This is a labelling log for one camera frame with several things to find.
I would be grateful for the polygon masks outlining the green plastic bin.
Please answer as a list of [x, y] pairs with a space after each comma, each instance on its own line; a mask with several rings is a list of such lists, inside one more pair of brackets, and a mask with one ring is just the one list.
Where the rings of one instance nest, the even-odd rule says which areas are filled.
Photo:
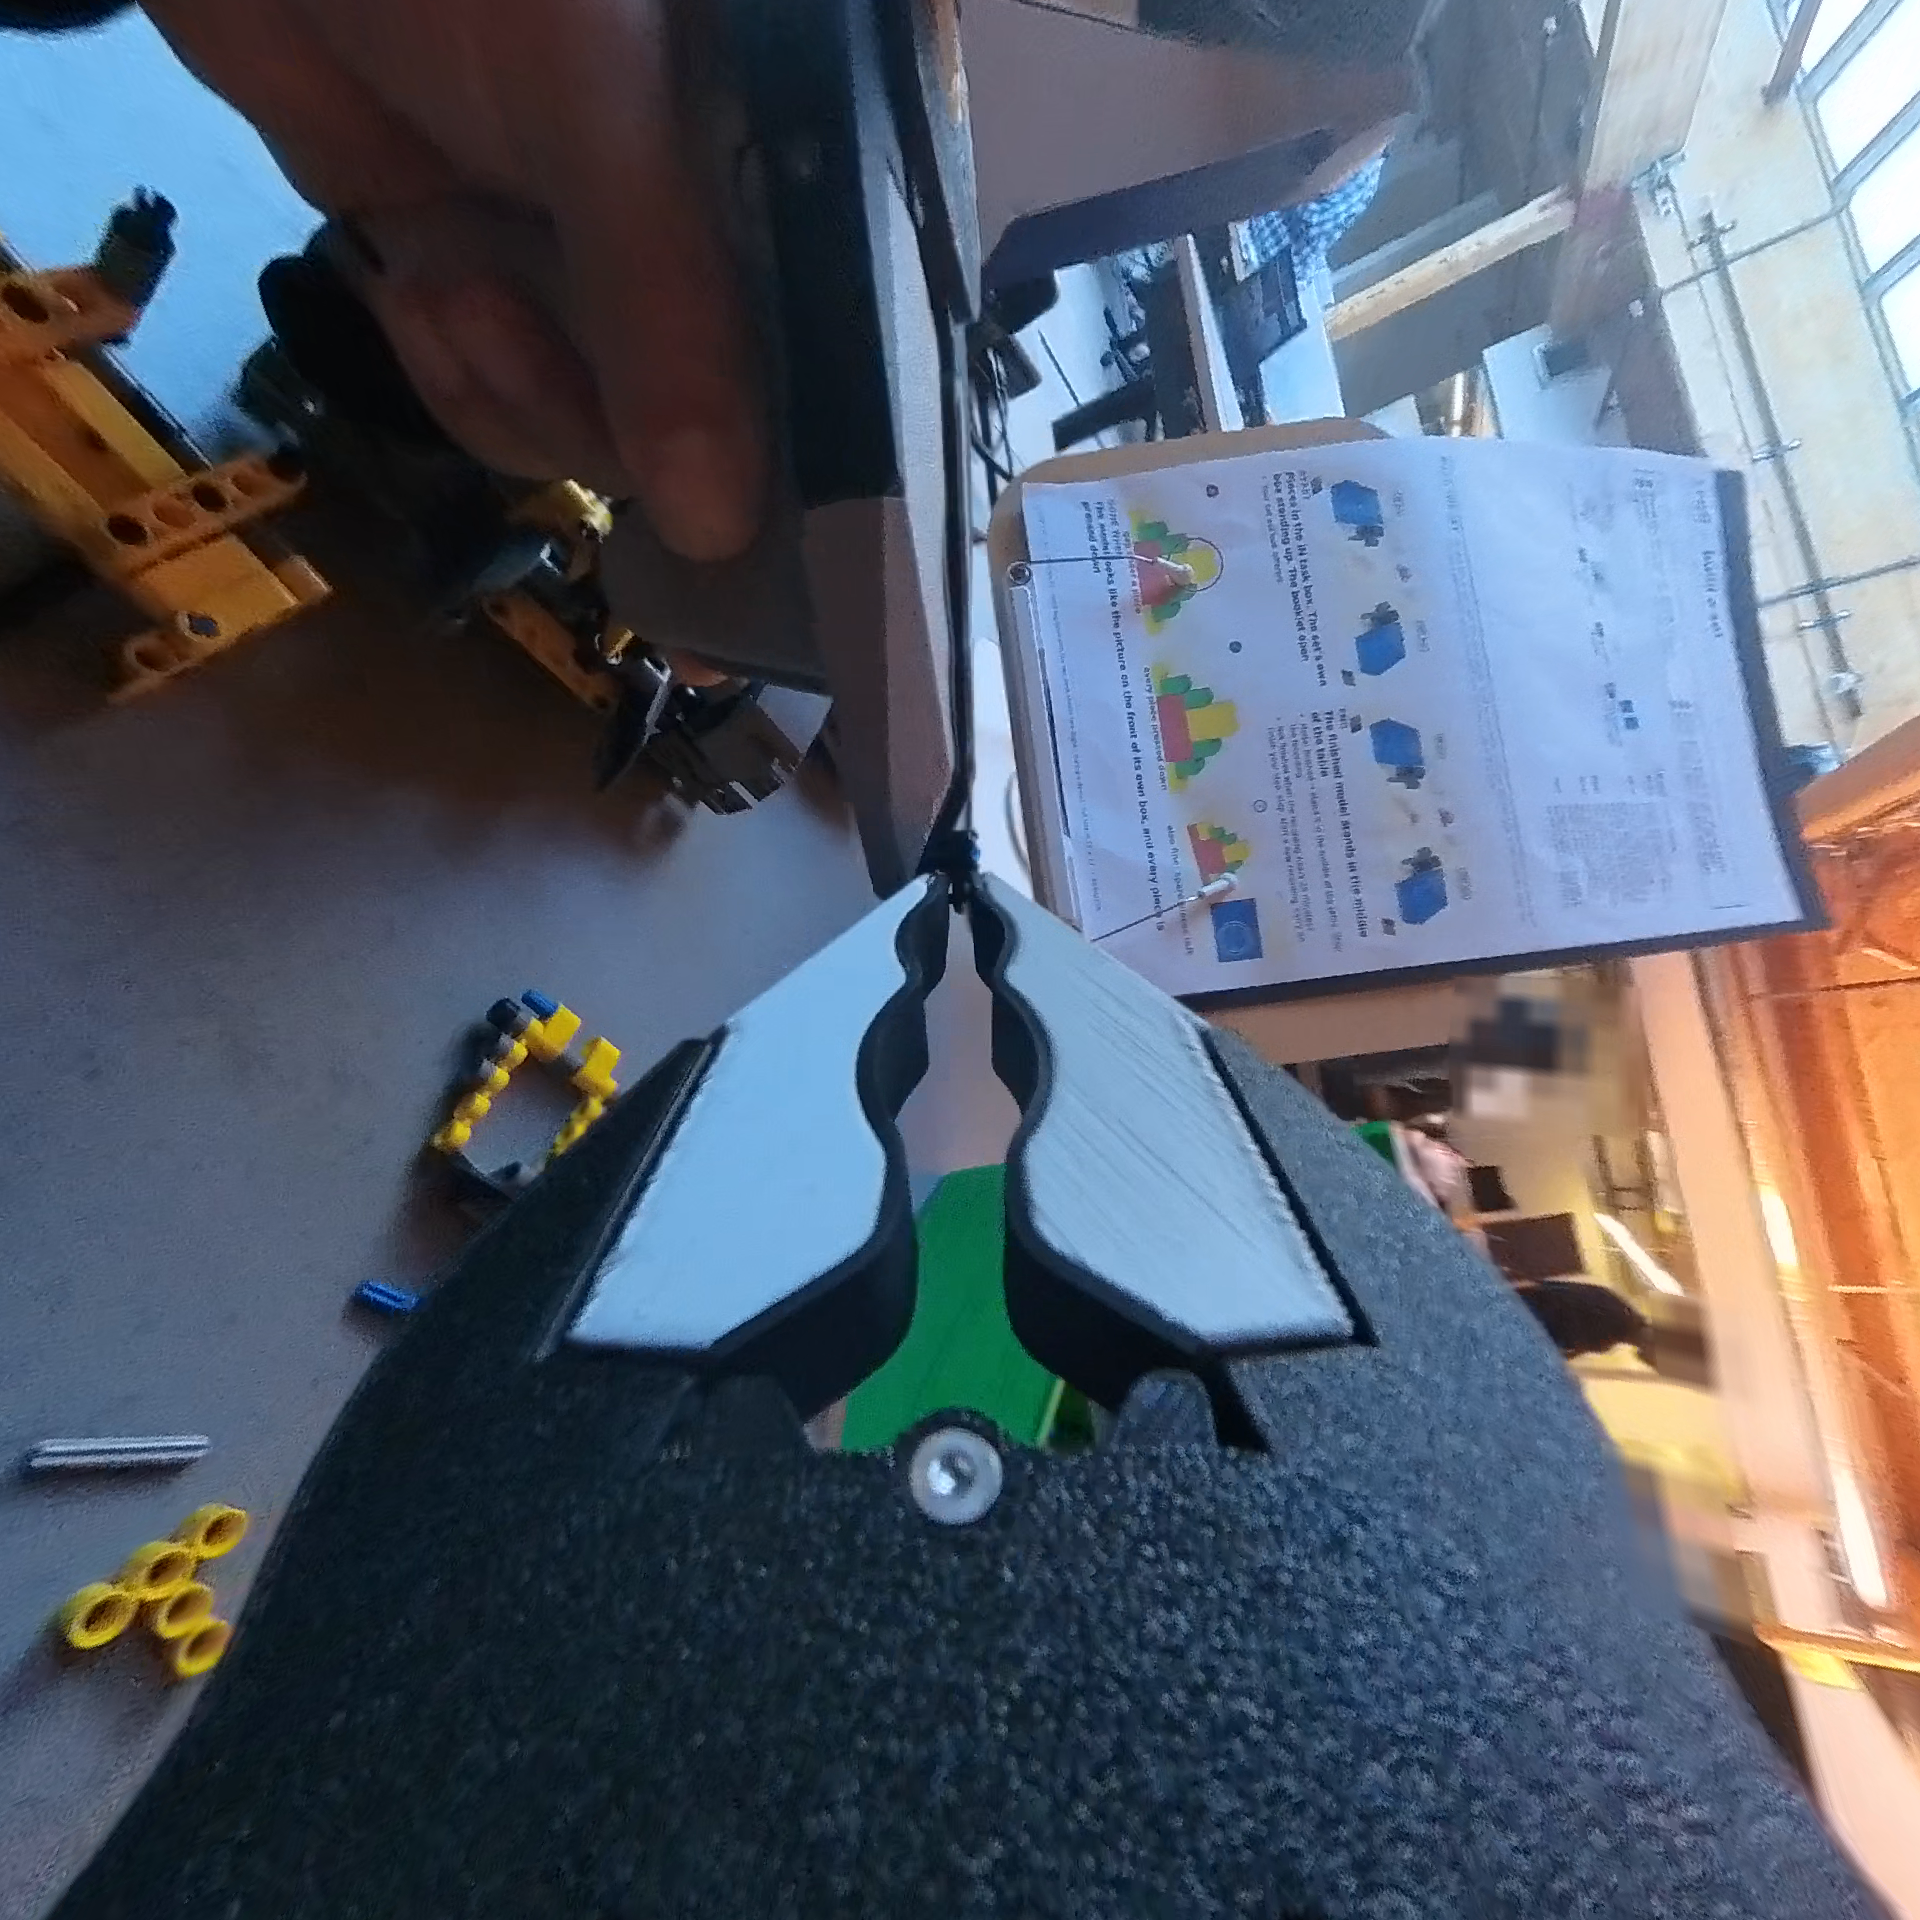
[[916, 1310], [843, 1402], [839, 1449], [882, 1451], [934, 1414], [1020, 1445], [1088, 1445], [1155, 1377], [1190, 1377], [1225, 1445], [1257, 1449], [1232, 1365], [1365, 1345], [1353, 1291], [1267, 1144], [1220, 1124], [1047, 1123], [1007, 1164], [947, 1171], [916, 1212]]

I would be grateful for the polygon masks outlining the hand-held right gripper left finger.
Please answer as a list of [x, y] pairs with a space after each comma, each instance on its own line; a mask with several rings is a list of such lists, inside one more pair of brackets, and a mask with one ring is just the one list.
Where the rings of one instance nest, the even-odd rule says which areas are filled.
[[777, 1382], [802, 1419], [895, 1357], [916, 1304], [898, 1110], [949, 916], [916, 876], [719, 1027], [566, 1347]]

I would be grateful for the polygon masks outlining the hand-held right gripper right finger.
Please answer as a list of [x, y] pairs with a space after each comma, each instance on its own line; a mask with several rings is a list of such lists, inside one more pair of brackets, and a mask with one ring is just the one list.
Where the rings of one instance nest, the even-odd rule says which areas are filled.
[[1361, 1345], [1208, 1026], [998, 876], [968, 919], [1020, 1110], [1004, 1177], [1020, 1345], [1107, 1414], [1157, 1377], [1249, 1414], [1242, 1361]]

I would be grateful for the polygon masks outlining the yellow triangular hole connector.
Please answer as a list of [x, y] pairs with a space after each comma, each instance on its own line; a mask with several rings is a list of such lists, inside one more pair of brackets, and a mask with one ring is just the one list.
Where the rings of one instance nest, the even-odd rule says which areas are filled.
[[249, 1530], [253, 1512], [244, 1506], [195, 1506], [168, 1536], [137, 1547], [113, 1578], [68, 1593], [50, 1618], [53, 1648], [90, 1656], [140, 1642], [168, 1684], [204, 1680], [235, 1638], [207, 1566], [231, 1556]]

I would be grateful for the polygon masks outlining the grey desk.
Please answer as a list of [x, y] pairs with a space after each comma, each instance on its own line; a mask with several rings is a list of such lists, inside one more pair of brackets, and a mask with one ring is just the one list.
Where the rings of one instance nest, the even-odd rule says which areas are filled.
[[[5, 1918], [38, 1918], [191, 1707], [50, 1614], [186, 1511], [244, 1593], [381, 1325], [459, 1238], [418, 1177], [455, 1051], [543, 987], [651, 1065], [869, 906], [827, 769], [719, 820], [588, 789], [592, 723], [333, 507], [319, 612], [113, 705], [97, 588], [5, 614]], [[24, 1478], [50, 1433], [207, 1433]]]

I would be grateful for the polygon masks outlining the wooden instruction sheet board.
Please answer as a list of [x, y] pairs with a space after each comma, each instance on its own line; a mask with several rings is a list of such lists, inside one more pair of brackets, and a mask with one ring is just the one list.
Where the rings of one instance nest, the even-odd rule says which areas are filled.
[[1825, 923], [1745, 473], [1249, 428], [990, 520], [1029, 889], [1192, 1010]]

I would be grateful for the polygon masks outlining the yellow brick beam assembly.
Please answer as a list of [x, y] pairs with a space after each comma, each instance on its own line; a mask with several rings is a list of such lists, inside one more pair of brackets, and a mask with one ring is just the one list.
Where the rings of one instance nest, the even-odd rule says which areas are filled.
[[290, 449], [211, 461], [119, 349], [176, 260], [176, 208], [137, 188], [83, 264], [5, 253], [5, 497], [146, 620], [113, 697], [173, 682], [328, 599], [324, 575], [260, 525], [290, 507]]

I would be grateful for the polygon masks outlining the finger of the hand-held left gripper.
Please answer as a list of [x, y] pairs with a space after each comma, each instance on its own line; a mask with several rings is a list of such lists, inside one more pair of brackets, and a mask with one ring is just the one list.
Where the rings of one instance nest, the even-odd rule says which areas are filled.
[[874, 248], [882, 375], [898, 479], [802, 518], [813, 636], [832, 691], [832, 757], [874, 894], [916, 871], [958, 780], [949, 528], [949, 326], [922, 234], [888, 208]]

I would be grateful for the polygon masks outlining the yellow grey brick frame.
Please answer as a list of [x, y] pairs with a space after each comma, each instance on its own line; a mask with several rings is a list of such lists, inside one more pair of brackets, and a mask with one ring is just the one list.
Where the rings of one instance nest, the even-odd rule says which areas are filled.
[[[551, 1147], [533, 1160], [507, 1160], [482, 1170], [472, 1155], [482, 1123], [512, 1094], [520, 1068], [551, 1071], [570, 1094], [570, 1106]], [[478, 1055], [465, 1082], [455, 1082], [442, 1124], [425, 1150], [445, 1164], [459, 1197], [482, 1204], [507, 1204], [538, 1179], [546, 1164], [566, 1158], [610, 1110], [617, 1095], [622, 1051], [582, 1027], [582, 1014], [543, 991], [496, 999], [478, 1026]]]

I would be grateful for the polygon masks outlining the toy brick robot model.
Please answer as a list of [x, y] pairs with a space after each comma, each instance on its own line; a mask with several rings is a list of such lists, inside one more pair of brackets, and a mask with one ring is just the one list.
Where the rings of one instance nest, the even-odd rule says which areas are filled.
[[307, 470], [357, 493], [397, 537], [431, 606], [515, 642], [600, 723], [592, 783], [645, 772], [709, 813], [766, 801], [802, 765], [827, 705], [719, 669], [683, 669], [610, 612], [604, 551], [617, 503], [570, 479], [512, 479], [459, 449], [422, 404], [373, 308], [318, 229], [255, 282], [270, 326], [240, 409]]

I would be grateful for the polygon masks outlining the window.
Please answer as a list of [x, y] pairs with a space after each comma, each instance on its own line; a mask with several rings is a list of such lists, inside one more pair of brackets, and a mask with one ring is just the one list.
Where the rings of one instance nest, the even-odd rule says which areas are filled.
[[1916, 5], [1767, 7], [1824, 168], [1895, 417], [1916, 440]]

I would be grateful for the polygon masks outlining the grey metal axle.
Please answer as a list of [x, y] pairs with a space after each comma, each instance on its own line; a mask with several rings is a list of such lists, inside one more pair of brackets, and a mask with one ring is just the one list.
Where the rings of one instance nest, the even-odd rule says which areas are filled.
[[50, 1433], [24, 1449], [24, 1478], [151, 1478], [204, 1459], [207, 1433]]

